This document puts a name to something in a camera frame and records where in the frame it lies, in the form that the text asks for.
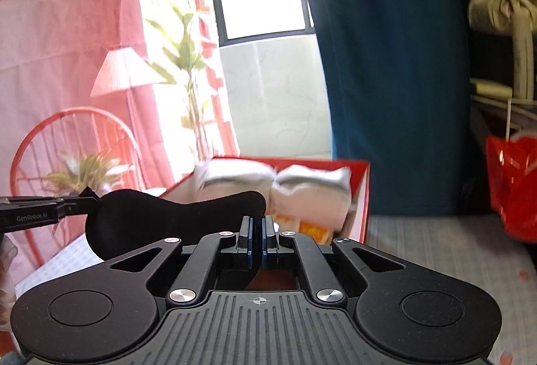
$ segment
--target triangular cutout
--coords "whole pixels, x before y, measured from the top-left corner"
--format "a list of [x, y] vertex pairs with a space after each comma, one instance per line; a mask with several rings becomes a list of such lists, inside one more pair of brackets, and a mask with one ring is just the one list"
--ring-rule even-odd
[[371, 271], [375, 271], [375, 273], [385, 273], [386, 271], [395, 271], [404, 268], [404, 265], [401, 265], [398, 262], [365, 249], [355, 248], [353, 250], [363, 263], [365, 263]]
[[143, 253], [135, 254], [128, 259], [123, 259], [114, 265], [111, 265], [110, 268], [120, 271], [129, 271], [130, 273], [139, 273], [160, 253], [160, 250], [162, 249], [155, 248]]

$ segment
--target checkered bedsheet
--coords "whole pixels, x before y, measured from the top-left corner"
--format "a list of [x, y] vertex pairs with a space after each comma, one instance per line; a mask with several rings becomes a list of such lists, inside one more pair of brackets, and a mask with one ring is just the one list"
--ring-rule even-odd
[[502, 316], [489, 360], [500, 364], [502, 354], [512, 354], [513, 365], [537, 363], [537, 274], [497, 216], [371, 217], [366, 243], [487, 291]]

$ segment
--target white wall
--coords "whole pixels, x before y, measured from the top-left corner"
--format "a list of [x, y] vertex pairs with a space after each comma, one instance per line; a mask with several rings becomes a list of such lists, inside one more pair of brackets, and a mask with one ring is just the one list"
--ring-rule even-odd
[[241, 154], [330, 155], [330, 114], [315, 35], [220, 49]]

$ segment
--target chair backrest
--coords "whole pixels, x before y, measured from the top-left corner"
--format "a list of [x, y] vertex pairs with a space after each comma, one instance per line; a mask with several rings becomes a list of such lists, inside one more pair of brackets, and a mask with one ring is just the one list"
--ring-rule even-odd
[[63, 170], [63, 153], [82, 158], [102, 151], [121, 164], [132, 165], [115, 189], [146, 189], [140, 148], [129, 127], [102, 109], [77, 107], [51, 115], [26, 135], [11, 165], [11, 193], [52, 195], [42, 178]]

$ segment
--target blue curtain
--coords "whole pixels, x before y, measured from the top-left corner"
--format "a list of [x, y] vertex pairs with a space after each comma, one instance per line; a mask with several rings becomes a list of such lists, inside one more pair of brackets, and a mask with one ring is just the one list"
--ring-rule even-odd
[[333, 156], [371, 162], [371, 212], [456, 210], [469, 109], [469, 0], [309, 0]]

